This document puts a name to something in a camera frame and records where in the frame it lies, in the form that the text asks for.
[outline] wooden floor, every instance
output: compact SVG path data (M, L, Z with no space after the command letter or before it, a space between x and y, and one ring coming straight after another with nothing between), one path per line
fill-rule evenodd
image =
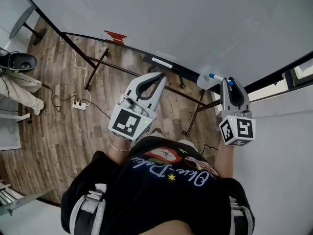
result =
M28 75L50 86L60 98L75 94L77 99L89 100L88 93L83 90L85 71L75 67L74 51L66 42L60 42L58 34L43 20L38 22L36 29L44 26L48 28L45 38L39 45L28 48L28 52L38 59L37 67ZM111 53L108 62L139 74L145 74L149 67L141 61L143 55L138 52L80 37L71 39L87 55L96 58L100 58L108 47ZM77 65L92 71L80 56L77 56ZM92 102L110 116L132 79L134 77L129 74L100 65L90 90ZM187 87L183 90L176 75L168 74L168 80L171 87L199 99L200 89L196 84L185 80ZM46 102L46 110L35 116L31 109L20 107L20 114L32 113L33 122L19 124L22 149L0 152L0 178L24 194L53 187L55 190L46 194L44 199L60 203L62 193L91 161L93 153L106 151L109 147L112 140L108 131L109 120L92 105L85 111L73 109L73 98L62 102L56 100L55 103L62 106L58 113L52 106L51 92L43 87L35 96ZM209 93L203 101L212 101ZM159 127L169 139L185 139L181 131L187 130L195 108L192 101L164 90L156 110L158 118L150 131ZM198 150L202 150L205 143L217 147L219 133L216 130L213 109L202 111L187 139ZM205 150L208 161L214 160L213 155L212 150Z

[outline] backpack strap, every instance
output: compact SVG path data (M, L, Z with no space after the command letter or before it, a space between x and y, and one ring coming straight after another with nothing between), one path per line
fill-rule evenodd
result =
M104 195L107 189L107 185L105 184L95 184L96 190L90 190L88 194L83 195L75 204L72 213L70 215L69 220L69 230L71 235L79 235L81 229L79 231L75 231L75 225L77 221L77 215L79 212L84 212L84 217L93 216L96 211L95 218L92 224L92 230L90 235L99 235L100 228L103 220L104 209L106 206L106 200L104 199Z
M231 208L231 225L230 225L230 231L229 235L235 235L235 217L244 217L246 215L246 219L248 222L248 233L247 235L252 235L253 231L253 220L250 210L245 206L239 206L237 202L237 199L232 198L229 196L230 201L230 208Z

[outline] beige pants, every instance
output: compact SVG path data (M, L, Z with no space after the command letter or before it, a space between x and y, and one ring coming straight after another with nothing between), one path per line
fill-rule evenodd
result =
M150 136L164 138L164 139L166 138L163 134L161 134L159 132L153 132ZM196 149L195 145L193 143L191 143L190 141L188 141L188 140L181 139L181 140L178 141L178 143L183 143L183 144L189 145L189 146L191 146L192 148L194 148L198 152L198 150Z
M32 108L36 115L40 114L40 110L44 107L44 102L31 93L35 93L41 86L40 81L23 73L8 72L0 77L0 94Z

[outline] whiteboard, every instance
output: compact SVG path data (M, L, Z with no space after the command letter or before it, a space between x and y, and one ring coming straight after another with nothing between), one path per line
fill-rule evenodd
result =
M313 50L313 0L33 0L62 32L249 85Z

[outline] shoe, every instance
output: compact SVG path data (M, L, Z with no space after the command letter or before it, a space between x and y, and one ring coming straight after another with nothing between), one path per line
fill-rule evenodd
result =
M154 132L159 132L159 133L161 133L161 134L163 135L163 133L162 133L162 131L161 131L160 128L155 128L155 129L153 129L152 133L154 133Z
M47 104L44 102L43 108L39 112L35 112L35 115L39 116L45 110L46 107L47 107Z

